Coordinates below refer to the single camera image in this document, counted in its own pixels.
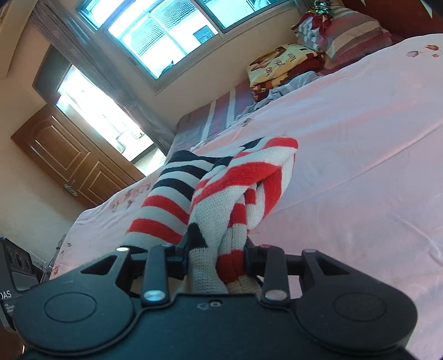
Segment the glass pane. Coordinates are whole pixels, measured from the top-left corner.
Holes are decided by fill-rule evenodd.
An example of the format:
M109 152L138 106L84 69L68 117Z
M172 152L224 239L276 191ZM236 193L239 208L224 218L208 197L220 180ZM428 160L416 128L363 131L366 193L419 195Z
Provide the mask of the glass pane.
M82 8L82 13L95 26L100 27L124 0L91 0Z
M217 34L189 0L136 0L116 19L109 32L155 78Z
M166 156L160 151L160 149L152 150L149 154L138 160L134 166L139 169L143 174L148 176L162 166L166 161Z
M201 0L227 28L279 0Z
M68 71L58 92L61 94L59 107L71 105L129 161L153 144L140 127L76 67Z

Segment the curtain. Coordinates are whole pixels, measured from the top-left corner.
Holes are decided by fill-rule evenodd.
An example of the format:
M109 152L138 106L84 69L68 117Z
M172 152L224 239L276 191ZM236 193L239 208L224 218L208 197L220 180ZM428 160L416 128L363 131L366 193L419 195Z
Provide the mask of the curtain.
M132 91L106 54L94 43L57 0L39 0L30 19L43 36L102 89L167 154L173 131Z

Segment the wooden door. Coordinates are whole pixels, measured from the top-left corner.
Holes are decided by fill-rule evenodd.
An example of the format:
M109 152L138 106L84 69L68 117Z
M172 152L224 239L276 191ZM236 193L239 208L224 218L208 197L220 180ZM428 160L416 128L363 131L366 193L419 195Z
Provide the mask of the wooden door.
M12 139L52 180L88 208L144 177L127 160L127 166L116 164L52 104L33 115Z
M23 344L17 334L8 333L0 322L0 349L2 360L17 359L23 350Z

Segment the striped cloth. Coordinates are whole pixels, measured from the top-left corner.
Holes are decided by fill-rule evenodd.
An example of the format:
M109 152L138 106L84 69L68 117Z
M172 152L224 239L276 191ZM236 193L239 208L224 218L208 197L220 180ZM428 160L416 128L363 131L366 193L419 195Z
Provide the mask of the striped cloth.
M186 114L177 124L168 156L179 150L189 150L203 141L212 140L221 131L229 128L247 106L254 103L249 80L246 80L217 100Z
M264 137L230 156L176 152L132 222L125 243L149 249L178 244L188 233L184 289L195 293L259 293L245 274L248 232L273 209L292 175L297 141Z
M337 65L360 59L391 45L390 33L374 18L332 3L331 25L322 36L312 29L312 18L302 22L297 31L299 43L326 53Z

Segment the pillow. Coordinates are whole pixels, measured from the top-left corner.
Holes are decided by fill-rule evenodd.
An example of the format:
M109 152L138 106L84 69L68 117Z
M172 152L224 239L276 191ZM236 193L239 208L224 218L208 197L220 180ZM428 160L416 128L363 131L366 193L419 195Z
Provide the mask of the pillow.
M252 96L256 102L260 102L263 99L267 98L270 89L273 89L276 86L287 84L293 78L299 76L300 74L307 73L308 71L317 72L322 69L323 59L321 57L317 56L315 58L308 59L275 79L271 79L255 86L251 86Z
M297 31L299 43L315 51L323 51L335 66L352 62L392 44L391 34L374 18L332 3L334 13L326 36L312 30L312 17L301 23Z
M251 87L282 76L308 59L316 51L297 44L284 44L252 61L247 67Z

